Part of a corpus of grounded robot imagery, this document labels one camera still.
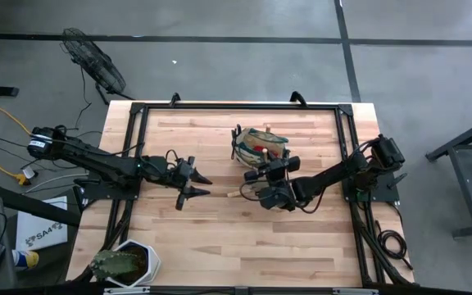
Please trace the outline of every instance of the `potted plant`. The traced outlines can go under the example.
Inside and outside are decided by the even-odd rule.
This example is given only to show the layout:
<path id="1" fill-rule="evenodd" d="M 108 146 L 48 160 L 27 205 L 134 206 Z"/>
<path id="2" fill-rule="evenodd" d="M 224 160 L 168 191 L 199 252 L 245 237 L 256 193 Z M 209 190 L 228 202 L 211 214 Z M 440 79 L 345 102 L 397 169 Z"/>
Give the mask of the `potted plant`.
<path id="1" fill-rule="evenodd" d="M 100 251 L 90 263 L 97 279 L 105 279 L 123 288 L 150 284 L 156 278 L 161 261 L 154 249 L 132 239 L 114 251 Z"/>

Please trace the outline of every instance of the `fan grille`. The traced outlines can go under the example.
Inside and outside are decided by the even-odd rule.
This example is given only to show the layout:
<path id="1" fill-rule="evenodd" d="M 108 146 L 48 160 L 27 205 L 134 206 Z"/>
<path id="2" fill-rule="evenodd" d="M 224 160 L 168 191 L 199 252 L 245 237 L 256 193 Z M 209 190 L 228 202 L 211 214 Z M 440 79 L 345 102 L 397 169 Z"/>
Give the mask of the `fan grille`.
<path id="1" fill-rule="evenodd" d="M 105 54 L 89 38 L 76 28 L 63 30 L 63 45 L 72 57 L 89 76 L 98 82 L 109 93 L 121 93 L 126 82 Z"/>

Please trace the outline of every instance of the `wooden table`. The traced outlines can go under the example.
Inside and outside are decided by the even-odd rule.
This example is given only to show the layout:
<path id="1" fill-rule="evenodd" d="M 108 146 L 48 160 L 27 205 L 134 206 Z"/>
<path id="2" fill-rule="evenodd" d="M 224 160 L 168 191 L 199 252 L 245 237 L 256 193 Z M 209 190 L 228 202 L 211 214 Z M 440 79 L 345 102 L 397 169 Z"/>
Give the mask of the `wooden table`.
<path id="1" fill-rule="evenodd" d="M 111 102 L 100 148 L 109 152 L 122 149 L 130 104 Z M 374 105 L 352 105 L 360 143 L 376 137 L 379 128 Z M 195 156 L 198 171 L 214 183 L 195 184 L 211 194 L 189 199 L 183 210 L 177 211 L 176 190 L 143 182 L 129 238 L 153 246 L 161 258 L 162 267 L 153 284 L 361 286 L 351 214 L 341 184 L 325 190 L 320 209 L 312 215 L 300 210 L 267 211 L 257 202 L 226 197 L 238 190 L 248 170 L 230 160 L 230 130 L 236 124 L 260 129 L 268 124 L 273 133 L 289 138 L 291 155 L 302 160 L 292 178 L 315 175 L 341 161 L 331 111 L 151 110 L 143 155 L 165 155 L 173 148 L 180 157 Z M 351 151 L 347 129 L 346 134 Z M 110 201 L 99 201 L 83 213 L 68 279 L 81 273 L 102 246 L 110 207 Z M 403 234 L 398 215 L 390 206 L 375 203 L 373 212 L 383 229 Z M 366 255 L 374 278 L 370 250 Z M 405 278 L 413 280 L 402 261 L 391 262 Z"/>

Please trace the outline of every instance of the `gray floor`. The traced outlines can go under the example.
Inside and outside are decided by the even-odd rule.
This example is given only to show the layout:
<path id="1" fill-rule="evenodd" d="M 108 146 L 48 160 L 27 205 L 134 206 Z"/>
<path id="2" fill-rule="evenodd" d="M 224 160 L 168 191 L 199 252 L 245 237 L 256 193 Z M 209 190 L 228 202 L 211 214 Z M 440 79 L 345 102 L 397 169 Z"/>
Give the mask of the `gray floor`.
<path id="1" fill-rule="evenodd" d="M 343 0 L 343 7 L 352 38 L 472 39 L 470 0 Z M 331 0 L 0 0 L 2 31 L 58 33 L 70 26 L 88 34 L 339 37 Z M 179 92 L 188 100 L 284 101 L 297 90 L 311 102 L 351 101 L 339 45 L 98 45 L 127 80 L 127 94 L 137 98 L 170 99 Z M 452 230 L 470 225 L 452 166 L 424 158 L 472 126 L 472 48 L 353 46 L 352 55 L 362 101 L 375 104 L 380 129 L 406 157 L 409 176 L 399 190 L 416 281 L 472 290 L 472 238 L 451 238 Z M 89 81 L 93 105 L 75 134 L 100 130 L 107 113 Z M 20 88 L 18 98 L 0 98 L 0 107 L 29 128 L 73 126 L 84 106 L 79 67 L 58 42 L 0 41 L 0 84 Z M 1 114 L 0 136 L 27 142 Z M 85 140 L 96 144 L 99 136 Z M 0 161 L 13 171 L 24 164 L 3 152 Z M 54 175 L 44 172 L 39 180 Z M 1 173 L 0 185 L 23 190 Z"/>

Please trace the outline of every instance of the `white flower pot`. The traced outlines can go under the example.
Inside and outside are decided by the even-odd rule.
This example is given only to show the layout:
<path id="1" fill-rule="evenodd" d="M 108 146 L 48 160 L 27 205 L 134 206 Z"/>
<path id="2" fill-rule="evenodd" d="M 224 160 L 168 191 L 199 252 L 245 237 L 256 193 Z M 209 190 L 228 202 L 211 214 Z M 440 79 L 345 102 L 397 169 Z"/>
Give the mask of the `white flower pot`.
<path id="1" fill-rule="evenodd" d="M 143 247 L 146 250 L 147 253 L 147 271 L 145 272 L 145 275 L 142 275 L 141 278 L 139 278 L 137 281 L 133 282 L 130 285 L 125 285 L 123 283 L 120 283 L 116 281 L 115 279 L 108 277 L 106 278 L 106 281 L 109 281 L 111 283 L 117 284 L 118 286 L 121 286 L 123 288 L 133 288 L 136 286 L 143 286 L 143 285 L 148 285 L 150 284 L 157 275 L 157 272 L 160 270 L 161 266 L 161 260 L 160 257 L 156 254 L 154 249 L 150 246 L 143 245 L 141 243 L 138 243 L 134 241 L 133 239 L 128 239 L 124 241 L 120 246 L 118 246 L 114 251 L 119 251 L 125 246 L 129 246 L 130 244 L 136 244 L 140 247 Z"/>

